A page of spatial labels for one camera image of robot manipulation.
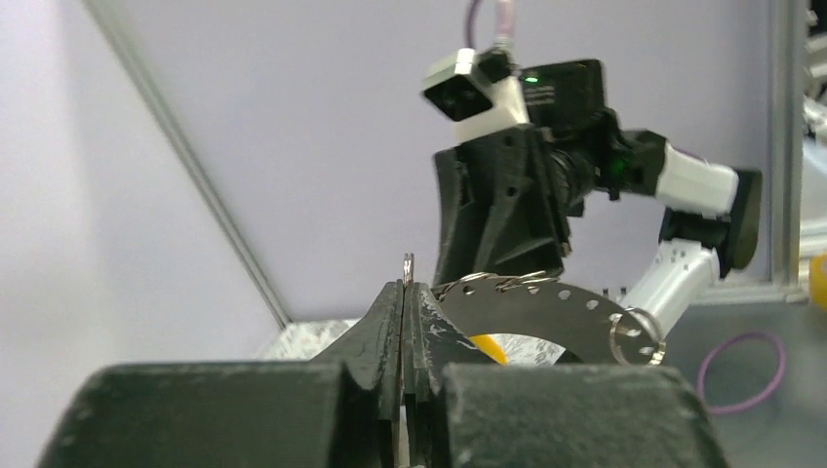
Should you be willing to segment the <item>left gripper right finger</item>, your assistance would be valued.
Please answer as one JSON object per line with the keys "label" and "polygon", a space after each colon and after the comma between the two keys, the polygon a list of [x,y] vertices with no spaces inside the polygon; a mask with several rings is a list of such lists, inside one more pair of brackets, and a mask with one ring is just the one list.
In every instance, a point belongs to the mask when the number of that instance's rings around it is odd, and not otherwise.
{"label": "left gripper right finger", "polygon": [[416,467],[725,467],[674,370],[504,366],[443,315],[425,284],[406,297],[404,388]]}

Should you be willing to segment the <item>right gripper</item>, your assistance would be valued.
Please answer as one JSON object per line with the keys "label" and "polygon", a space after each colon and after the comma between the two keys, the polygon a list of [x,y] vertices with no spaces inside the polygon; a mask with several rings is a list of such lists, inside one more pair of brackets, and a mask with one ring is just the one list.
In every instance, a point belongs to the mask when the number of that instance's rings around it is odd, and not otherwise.
{"label": "right gripper", "polygon": [[472,273],[522,276],[564,270],[559,214],[581,214],[610,153],[602,124],[562,140],[542,128],[512,126],[433,157],[440,198],[434,281]]}

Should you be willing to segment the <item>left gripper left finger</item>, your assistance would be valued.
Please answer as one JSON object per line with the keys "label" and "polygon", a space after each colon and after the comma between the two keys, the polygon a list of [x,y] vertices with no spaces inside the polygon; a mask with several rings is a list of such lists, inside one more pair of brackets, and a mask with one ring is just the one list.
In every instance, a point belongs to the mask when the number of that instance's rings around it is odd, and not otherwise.
{"label": "left gripper left finger", "polygon": [[80,388],[43,467],[392,467],[404,287],[306,362],[129,364]]}

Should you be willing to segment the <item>large silver keyring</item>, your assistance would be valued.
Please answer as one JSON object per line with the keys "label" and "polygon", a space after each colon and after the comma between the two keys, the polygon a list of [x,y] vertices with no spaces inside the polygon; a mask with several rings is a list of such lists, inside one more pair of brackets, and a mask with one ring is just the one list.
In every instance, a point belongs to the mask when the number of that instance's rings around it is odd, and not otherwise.
{"label": "large silver keyring", "polygon": [[586,364],[657,366],[666,354],[664,335],[648,312],[543,271],[474,273],[433,293],[447,320],[467,335],[532,336],[562,346]]}

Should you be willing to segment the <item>yellow key tag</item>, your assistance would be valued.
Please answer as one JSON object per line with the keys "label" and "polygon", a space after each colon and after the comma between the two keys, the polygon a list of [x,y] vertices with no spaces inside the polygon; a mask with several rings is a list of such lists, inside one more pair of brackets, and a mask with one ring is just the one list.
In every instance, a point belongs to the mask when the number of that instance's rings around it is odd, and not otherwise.
{"label": "yellow key tag", "polygon": [[497,363],[501,365],[506,365],[508,363],[508,358],[505,351],[491,335],[474,335],[470,337],[470,340],[477,348],[486,353]]}

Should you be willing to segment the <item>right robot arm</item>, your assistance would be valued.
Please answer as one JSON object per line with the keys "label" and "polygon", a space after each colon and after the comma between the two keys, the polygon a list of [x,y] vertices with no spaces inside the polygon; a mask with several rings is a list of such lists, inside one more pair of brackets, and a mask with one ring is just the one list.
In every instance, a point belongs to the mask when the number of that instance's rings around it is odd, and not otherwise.
{"label": "right robot arm", "polygon": [[433,65],[422,95],[452,123],[434,157],[441,203],[435,280],[474,273],[559,275],[585,198],[660,202],[651,267],[622,305],[669,332],[689,305],[756,247],[762,174],[703,160],[648,130],[623,130],[595,58],[517,69],[503,52],[459,51]]}

